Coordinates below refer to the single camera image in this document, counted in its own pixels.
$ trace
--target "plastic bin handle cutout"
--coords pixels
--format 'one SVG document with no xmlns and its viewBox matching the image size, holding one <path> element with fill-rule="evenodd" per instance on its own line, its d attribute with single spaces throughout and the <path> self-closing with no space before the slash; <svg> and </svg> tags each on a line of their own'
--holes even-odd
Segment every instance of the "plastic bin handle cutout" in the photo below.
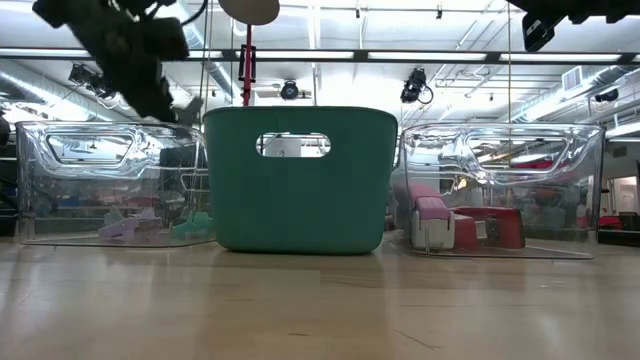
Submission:
<svg viewBox="0 0 640 360">
<path fill-rule="evenodd" d="M 471 136 L 467 145 L 485 171 L 550 171 L 569 143 L 562 137 Z"/>
<path fill-rule="evenodd" d="M 59 133 L 48 135 L 46 141 L 60 164 L 117 165 L 129 152 L 133 137 L 128 134 Z"/>
<path fill-rule="evenodd" d="M 331 141 L 321 133 L 266 133 L 258 136 L 256 151 L 264 157 L 321 158 L 331 151 Z"/>
</svg>

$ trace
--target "clear plastic bin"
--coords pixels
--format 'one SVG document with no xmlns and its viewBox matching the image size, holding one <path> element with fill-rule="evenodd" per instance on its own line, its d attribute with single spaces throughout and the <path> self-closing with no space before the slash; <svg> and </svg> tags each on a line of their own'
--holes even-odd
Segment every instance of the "clear plastic bin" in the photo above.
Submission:
<svg viewBox="0 0 640 360">
<path fill-rule="evenodd" d="M 158 123 L 17 124 L 24 244 L 213 240 L 202 134 Z"/>
<path fill-rule="evenodd" d="M 591 125 L 413 127 L 389 207 L 417 253 L 592 258 L 603 147 Z"/>
</svg>

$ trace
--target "ceiling pipe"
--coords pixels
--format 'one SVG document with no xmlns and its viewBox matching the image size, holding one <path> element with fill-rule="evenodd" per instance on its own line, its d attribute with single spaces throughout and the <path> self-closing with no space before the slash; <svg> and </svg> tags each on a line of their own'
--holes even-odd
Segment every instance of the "ceiling pipe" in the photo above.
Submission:
<svg viewBox="0 0 640 360">
<path fill-rule="evenodd" d="M 309 34 L 309 48 L 314 50 L 321 48 L 320 44 L 320 18 L 318 13 L 320 12 L 320 6 L 311 4 L 308 7 L 307 27 Z M 311 71 L 313 78 L 313 106 L 318 106 L 318 95 L 320 92 L 320 65 L 311 63 Z"/>
<path fill-rule="evenodd" d="M 634 108 L 640 106 L 640 99 L 630 101 L 626 104 L 618 105 L 609 110 L 603 111 L 596 116 L 592 116 L 588 119 L 576 121 L 576 124 L 597 124 L 603 120 L 609 120 L 609 118 L 619 115 L 625 117 L 623 113 L 632 112 Z"/>
<path fill-rule="evenodd" d="M 473 89 L 471 89 L 471 91 L 466 93 L 464 96 L 467 97 L 467 98 L 470 98 L 471 95 L 473 95 L 473 93 L 475 93 L 481 87 L 483 87 L 484 84 L 488 83 L 489 80 L 491 80 L 497 73 L 502 71 L 503 68 L 504 68 L 504 66 L 499 66 L 499 67 L 497 67 L 497 68 L 495 68 L 493 70 L 489 70 L 489 74 L 487 74 Z"/>
<path fill-rule="evenodd" d="M 89 99 L 73 89 L 68 89 L 57 82 L 47 79 L 41 74 L 24 67 L 14 61 L 0 59 L 0 77 L 10 81 L 20 89 L 32 94 L 49 106 L 53 116 L 60 120 L 65 119 L 64 110 L 57 111 L 56 106 L 73 104 L 74 110 L 83 111 L 86 114 L 84 120 L 102 120 L 115 122 L 128 122 L 130 118 L 105 108 L 96 101 Z"/>
<path fill-rule="evenodd" d="M 487 11 L 489 11 L 489 8 L 491 7 L 491 5 L 493 5 L 493 2 L 495 0 L 490 0 L 489 3 L 487 4 L 487 6 L 485 6 L 485 8 L 482 10 L 482 12 L 480 13 L 480 15 L 486 14 Z M 478 21 L 479 19 L 476 19 L 473 24 L 471 24 L 471 26 L 469 27 L 469 29 L 467 30 L 467 32 L 462 36 L 462 38 L 460 39 L 460 41 L 458 41 L 456 43 L 456 48 L 455 51 L 460 50 L 460 47 L 462 46 L 462 44 L 464 44 L 465 41 L 467 41 L 467 39 L 469 38 L 469 36 L 471 35 L 471 33 L 473 32 L 473 30 L 476 28 L 476 26 L 478 25 Z M 434 83 L 434 81 L 436 80 L 436 78 L 438 76 L 440 76 L 440 74 L 442 73 L 442 71 L 444 70 L 444 68 L 447 66 L 447 64 L 442 64 L 440 66 L 440 68 L 438 68 L 438 70 L 433 74 L 433 76 L 431 77 L 431 79 L 427 82 L 427 86 L 431 86 L 431 84 Z M 415 113 L 419 110 L 419 109 L 423 109 L 424 106 L 417 106 L 415 109 L 413 109 L 413 111 L 407 111 L 407 113 L 402 117 L 402 119 L 400 119 L 400 126 L 402 126 L 404 124 L 404 121 L 407 117 L 409 117 L 409 120 L 412 120 L 413 115 L 415 115 Z M 422 118 L 422 115 L 420 117 L 418 117 L 417 119 L 415 119 L 413 121 L 413 123 L 411 124 L 411 126 L 414 126 L 418 121 L 420 121 L 420 119 Z"/>
<path fill-rule="evenodd" d="M 180 18 L 181 21 L 184 21 L 186 18 L 191 16 L 191 12 L 186 6 L 186 3 L 184 0 L 178 0 L 176 2 L 176 5 L 174 6 L 178 6 L 178 10 L 180 12 L 180 14 L 174 14 L 174 15 L 179 15 L 178 18 Z M 205 44 L 204 36 L 200 32 L 200 30 L 196 27 L 195 23 L 191 23 L 183 27 L 182 30 L 184 31 L 185 37 L 187 39 L 194 39 L 194 41 L 189 42 L 189 48 L 191 48 L 192 50 L 201 50 L 201 49 L 210 48 L 209 44 Z M 242 95 L 242 91 L 240 90 L 238 85 L 236 85 L 233 82 L 233 80 L 231 80 L 231 77 L 229 76 L 227 71 L 222 67 L 222 64 L 220 64 L 219 62 L 208 61 L 207 59 L 203 59 L 203 67 L 209 73 L 209 76 L 211 77 L 213 82 L 216 84 L 218 89 L 220 89 L 220 91 L 224 93 L 225 98 L 227 99 L 227 101 L 229 101 L 229 103 L 232 104 L 233 98 L 237 98 Z"/>
<path fill-rule="evenodd" d="M 280 4 L 281 14 L 285 15 L 298 15 L 303 14 L 304 10 L 307 9 L 307 5 L 287 5 Z M 354 13 L 357 9 L 356 7 L 338 7 L 338 6 L 323 6 L 323 10 L 325 11 L 340 11 L 340 12 L 351 12 Z M 389 7 L 369 7 L 367 10 L 371 13 L 376 12 L 417 12 L 417 13 L 433 13 L 436 15 L 438 11 L 442 10 L 444 14 L 448 14 L 451 16 L 456 15 L 475 15 L 475 16 L 503 16 L 504 13 L 500 10 L 476 10 L 476 9 L 438 9 L 438 8 L 389 8 Z M 222 8 L 217 4 L 217 2 L 209 8 L 211 12 L 222 12 Z M 518 9 L 512 11 L 513 14 L 525 14 L 524 11 Z"/>
<path fill-rule="evenodd" d="M 526 101 L 512 113 L 514 115 L 509 119 L 509 114 L 505 114 L 498 119 L 499 122 L 508 122 L 509 120 L 517 123 L 527 123 L 539 119 L 558 111 L 565 106 L 571 104 L 572 100 L 603 92 L 611 87 L 622 78 L 637 72 L 640 68 L 637 66 L 610 66 L 601 70 L 601 67 L 591 66 L 583 68 L 583 80 L 580 93 L 566 92 L 562 83 L 552 87 L 544 93 Z"/>
</svg>

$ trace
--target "ceiling light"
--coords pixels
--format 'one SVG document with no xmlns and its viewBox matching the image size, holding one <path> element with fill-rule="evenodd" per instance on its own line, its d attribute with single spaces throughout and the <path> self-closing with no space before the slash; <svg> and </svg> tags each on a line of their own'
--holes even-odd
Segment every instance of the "ceiling light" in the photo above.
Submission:
<svg viewBox="0 0 640 360">
<path fill-rule="evenodd" d="M 617 61 L 622 55 L 620 54 L 502 54 L 501 61 L 566 61 L 566 62 L 599 62 L 599 61 Z"/>
<path fill-rule="evenodd" d="M 624 124 L 624 125 L 620 125 L 618 127 L 615 127 L 613 129 L 607 129 L 607 133 L 606 133 L 606 138 L 612 138 L 612 137 L 616 137 L 616 136 L 622 136 L 622 135 L 626 135 L 626 134 L 631 134 L 634 133 L 636 131 L 640 131 L 640 122 L 633 122 L 630 124 Z"/>
<path fill-rule="evenodd" d="M 632 143 L 636 143 L 636 142 L 640 142 L 640 138 L 638 137 L 620 137 L 620 138 L 613 138 L 610 139 L 609 142 L 632 142 Z"/>
<path fill-rule="evenodd" d="M 222 51 L 189 50 L 189 57 L 194 59 L 220 59 L 222 58 Z"/>
<path fill-rule="evenodd" d="M 353 59 L 353 51 L 260 51 L 258 59 Z"/>
<path fill-rule="evenodd" d="M 484 61 L 487 54 L 468 52 L 369 52 L 374 60 Z"/>
<path fill-rule="evenodd" d="M 549 154 L 527 154 L 527 155 L 521 155 L 521 156 L 518 156 L 518 157 L 515 157 L 515 158 L 511 159 L 511 162 L 515 163 L 515 164 L 523 164 L 523 163 L 528 163 L 528 162 L 531 162 L 531 161 L 544 159 L 545 157 L 547 157 L 547 155 L 549 155 Z"/>
<path fill-rule="evenodd" d="M 0 1 L 0 10 L 33 13 L 33 3 L 24 1 Z"/>
<path fill-rule="evenodd" d="M 16 48 L 0 48 L 0 56 L 46 56 L 46 57 L 73 57 L 73 58 L 89 58 L 89 52 L 82 49 L 16 49 Z"/>
</svg>

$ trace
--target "teal toy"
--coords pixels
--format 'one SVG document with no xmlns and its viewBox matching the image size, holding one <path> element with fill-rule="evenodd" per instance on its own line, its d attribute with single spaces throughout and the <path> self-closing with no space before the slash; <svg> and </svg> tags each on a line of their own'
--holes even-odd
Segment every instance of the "teal toy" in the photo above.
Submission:
<svg viewBox="0 0 640 360">
<path fill-rule="evenodd" d="M 213 235 L 213 219 L 206 212 L 199 211 L 194 214 L 189 211 L 187 221 L 173 227 L 172 237 L 177 240 L 186 240 L 187 234 L 209 239 Z"/>
</svg>

